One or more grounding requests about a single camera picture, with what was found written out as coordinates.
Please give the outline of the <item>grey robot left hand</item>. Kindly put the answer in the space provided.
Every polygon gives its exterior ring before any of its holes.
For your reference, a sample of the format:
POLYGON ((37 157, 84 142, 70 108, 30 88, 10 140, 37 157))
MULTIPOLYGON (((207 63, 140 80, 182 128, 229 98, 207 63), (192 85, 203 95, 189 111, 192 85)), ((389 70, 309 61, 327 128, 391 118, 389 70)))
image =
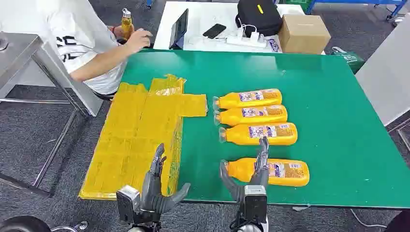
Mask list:
POLYGON ((141 193, 140 210, 160 216, 167 213, 180 203, 188 194, 190 183, 185 183, 180 190, 170 196, 164 196, 161 191, 161 174, 166 156, 164 144, 156 148, 149 170, 147 171, 141 193))

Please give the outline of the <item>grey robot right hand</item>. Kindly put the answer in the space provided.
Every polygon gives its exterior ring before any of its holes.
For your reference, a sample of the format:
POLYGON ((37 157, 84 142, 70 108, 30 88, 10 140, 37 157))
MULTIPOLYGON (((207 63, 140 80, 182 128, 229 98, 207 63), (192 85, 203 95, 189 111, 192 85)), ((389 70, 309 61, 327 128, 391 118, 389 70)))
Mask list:
MULTIPOLYGON (((256 161, 254 162, 254 173, 251 176, 250 182, 247 186, 251 187, 250 193, 253 195, 266 195, 266 186, 268 185, 269 178, 269 167, 268 167, 268 149, 269 143, 266 136, 259 139, 261 150, 257 155, 256 161)), ((233 179, 228 175, 226 165, 228 161, 221 160, 219 163, 220 177, 224 186, 228 189, 232 198, 238 202, 243 203, 245 201, 245 187, 236 184, 233 179)))

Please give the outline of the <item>person's right hand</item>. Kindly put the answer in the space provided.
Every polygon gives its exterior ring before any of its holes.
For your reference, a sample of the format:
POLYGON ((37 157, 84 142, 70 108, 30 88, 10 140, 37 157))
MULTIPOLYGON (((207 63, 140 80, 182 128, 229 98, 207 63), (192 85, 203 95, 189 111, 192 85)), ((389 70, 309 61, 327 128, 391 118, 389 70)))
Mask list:
POLYGON ((124 45, 126 47, 126 51, 129 55, 132 55, 139 52, 143 48, 150 47, 151 37, 152 33, 147 30, 138 29, 134 31, 124 45))

